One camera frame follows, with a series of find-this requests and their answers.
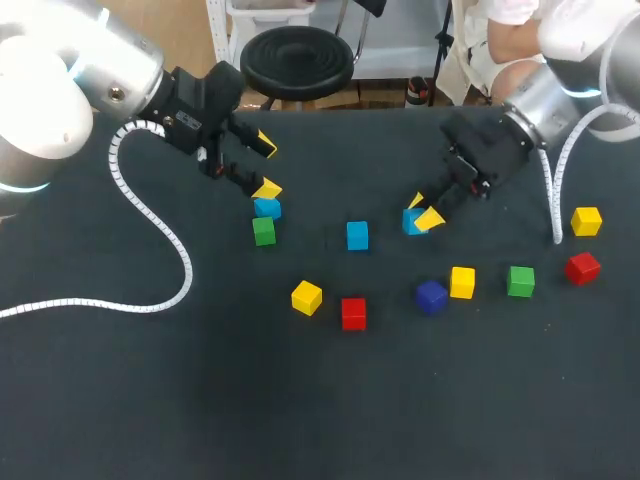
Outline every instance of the white cable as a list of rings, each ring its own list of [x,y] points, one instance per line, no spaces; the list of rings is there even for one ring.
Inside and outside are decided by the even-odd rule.
[[[571,154],[571,150],[573,150],[573,147],[578,141],[578,138],[580,138],[582,132],[584,132],[584,130],[591,124],[591,122],[593,122],[598,117],[601,117],[605,113],[622,115],[630,121],[634,122],[636,125],[640,126],[640,115],[638,114],[638,112],[624,105],[608,104],[600,105],[599,107],[591,110],[584,117],[582,117],[582,120],[580,120],[571,131],[571,134],[567,138],[564,146],[562,147],[562,151],[560,152],[558,165],[556,166],[556,173],[553,178],[553,206],[551,212],[552,219],[557,223],[559,230],[559,235],[556,235],[554,229],[554,242],[556,243],[556,245],[562,242],[562,212],[560,210],[560,199],[562,194],[562,180],[564,178],[564,171],[566,169],[567,162],[569,161],[569,155]]]
[[[611,60],[611,55],[613,52],[613,47],[616,43],[616,40],[620,36],[620,34],[625,30],[627,26],[638,16],[640,12],[636,12],[634,15],[631,15],[625,21],[623,21],[616,31],[611,36],[611,38],[607,41],[607,45],[605,47],[604,53],[602,55],[602,59],[600,62],[600,72],[599,72],[599,87],[600,92],[602,94],[602,103],[589,113],[587,113],[582,119],[578,122],[578,124],[571,131],[571,134],[567,138],[562,147],[562,151],[560,152],[560,157],[558,158],[558,164],[556,165],[556,172],[553,177],[553,182],[550,182],[549,179],[551,177],[551,167],[549,165],[549,158],[547,157],[546,151],[539,149],[538,154],[540,156],[540,162],[542,164],[542,170],[545,176],[545,186],[547,188],[547,197],[549,198],[550,203],[550,212],[551,212],[551,227],[553,229],[553,241],[556,245],[562,243],[562,211],[560,206],[560,200],[562,196],[562,180],[564,178],[564,172],[567,166],[567,162],[569,161],[569,155],[573,150],[574,145],[580,138],[580,135],[584,130],[597,118],[601,117],[606,113],[612,113],[616,115],[622,115],[628,120],[634,122],[636,125],[640,126],[640,114],[635,110],[625,106],[612,104],[609,102],[609,94],[607,91],[607,76],[609,74],[609,62]]]
[[[6,321],[7,317],[12,317],[21,313],[41,310],[43,308],[67,306],[106,308],[108,310],[117,310],[119,312],[130,313],[155,313],[162,310],[167,310],[177,305],[187,295],[193,282],[193,267],[191,265],[189,254],[184,248],[184,245],[182,245],[182,242],[178,239],[178,237],[176,237],[171,229],[162,220],[160,220],[155,213],[149,210],[149,208],[136,196],[136,194],[131,191],[127,183],[122,178],[122,174],[120,173],[120,167],[118,165],[118,151],[120,150],[120,144],[122,143],[124,137],[136,130],[147,130],[163,138],[165,135],[164,128],[161,125],[152,122],[138,120],[136,122],[127,123],[116,132],[113,139],[111,140],[111,147],[109,148],[109,168],[111,170],[111,175],[116,182],[116,185],[123,193],[123,195],[127,197],[127,199],[133,204],[134,207],[140,210],[140,212],[145,217],[147,217],[156,227],[158,227],[158,230],[160,230],[162,234],[169,239],[169,241],[173,244],[176,251],[180,255],[180,259],[182,260],[182,264],[184,265],[184,283],[182,284],[182,288],[180,289],[180,291],[176,293],[173,298],[156,305],[126,305],[87,298],[61,298],[57,300],[47,300],[44,302],[27,303],[24,305],[19,305],[17,307],[0,310],[0,322]]]
[[[562,218],[558,218],[553,214],[553,174],[551,173],[551,165],[547,152],[538,149],[540,155],[540,163],[542,164],[542,172],[544,173],[544,184],[547,188],[547,199],[549,200],[549,215],[551,217],[551,229],[553,230],[553,242],[559,244],[562,242]]]

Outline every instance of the green cube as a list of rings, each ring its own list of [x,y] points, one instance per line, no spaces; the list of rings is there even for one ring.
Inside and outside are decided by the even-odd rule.
[[[507,280],[507,294],[511,297],[530,297],[536,286],[533,268],[511,267]]]
[[[276,229],[273,218],[263,217],[253,219],[253,235],[256,237],[256,247],[276,244]]]

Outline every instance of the dark blue cube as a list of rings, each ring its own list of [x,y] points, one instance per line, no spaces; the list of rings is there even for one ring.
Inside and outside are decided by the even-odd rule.
[[[438,313],[447,306],[449,292],[438,282],[423,283],[416,291],[416,301],[429,315]]]

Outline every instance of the white shorts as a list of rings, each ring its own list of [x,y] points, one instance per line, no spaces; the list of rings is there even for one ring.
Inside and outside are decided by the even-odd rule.
[[[487,97],[491,95],[491,88],[493,87],[493,82],[496,80],[496,77],[509,65],[513,65],[518,62],[526,62],[526,61],[534,61],[538,63],[545,63],[544,57],[542,55],[535,55],[529,58],[522,58],[520,60],[513,60],[511,62],[506,63],[496,63],[491,58],[491,54],[489,53],[489,43],[484,41],[476,45],[475,47],[471,47],[471,62],[469,65],[471,68],[478,73],[480,78],[482,79],[482,83],[484,84],[486,91],[482,93]]]

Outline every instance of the toy block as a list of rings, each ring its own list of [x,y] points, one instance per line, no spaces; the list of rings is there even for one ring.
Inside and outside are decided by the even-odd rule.
[[[447,306],[449,295],[438,282],[423,283],[416,290],[416,302],[428,315],[434,315]]]
[[[415,221],[424,213],[424,208],[408,208],[402,212],[402,229],[407,235],[424,235],[429,230],[421,232]]]
[[[418,205],[422,200],[424,200],[424,197],[422,196],[422,194],[420,192],[416,193],[416,196],[413,197],[413,200],[407,207],[407,210],[411,210],[412,208],[415,208],[416,205]]]
[[[442,218],[435,208],[429,207],[414,223],[416,227],[418,227],[418,230],[424,232],[447,222],[445,222],[444,218]]]
[[[271,151],[271,153],[267,154],[267,158],[271,158],[273,157],[276,152],[278,151],[278,147],[276,147],[276,144],[273,143],[271,141],[271,139],[269,137],[267,137],[262,130],[258,129],[258,138],[260,140],[262,140],[264,143],[267,144],[268,150]]]
[[[349,251],[369,250],[369,227],[367,222],[347,223],[347,248]]]
[[[595,280],[600,274],[600,269],[600,264],[593,255],[581,253],[569,259],[564,271],[571,283],[584,285]]]
[[[473,298],[473,290],[476,286],[476,271],[473,268],[453,267],[451,270],[451,288],[449,289],[452,298]]]
[[[254,193],[251,198],[266,198],[267,200],[276,198],[282,192],[282,188],[273,183],[267,177],[264,177],[264,183],[262,186]]]
[[[367,329],[367,302],[364,298],[342,299],[342,330]]]
[[[253,219],[253,235],[256,239],[256,247],[264,247],[266,245],[275,245],[276,229],[273,225],[273,218],[254,218]]]
[[[510,297],[530,297],[536,287],[533,268],[511,267],[507,278],[507,295]]]
[[[253,201],[253,205],[258,218],[271,217],[277,220],[282,216],[282,207],[280,206],[280,202],[275,198],[256,198]]]
[[[322,303],[322,289],[303,280],[291,294],[291,305],[305,315],[313,315]]]
[[[602,226],[602,217],[596,207],[576,208],[571,227],[576,237],[595,237]]]

